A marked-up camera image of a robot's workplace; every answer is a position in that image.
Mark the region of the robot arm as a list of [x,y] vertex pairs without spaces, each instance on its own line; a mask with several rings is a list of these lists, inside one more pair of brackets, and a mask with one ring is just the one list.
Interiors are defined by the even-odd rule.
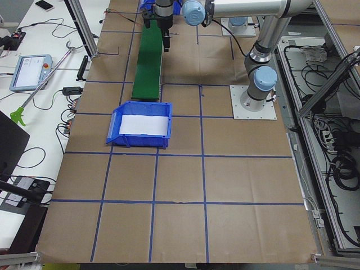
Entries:
[[183,1],[182,15],[191,26],[204,27],[216,18],[264,16],[258,39],[245,57],[249,86],[240,97],[243,108],[263,109],[277,82],[277,73],[267,64],[291,18],[306,10],[311,1]]

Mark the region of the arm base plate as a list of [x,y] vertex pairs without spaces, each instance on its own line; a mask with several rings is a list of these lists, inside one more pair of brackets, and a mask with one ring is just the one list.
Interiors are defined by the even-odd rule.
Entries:
[[269,93],[263,101],[248,95],[247,85],[230,85],[233,118],[236,120],[277,120],[273,98]]
[[221,18],[220,23],[236,37],[255,37],[255,24],[251,17]]

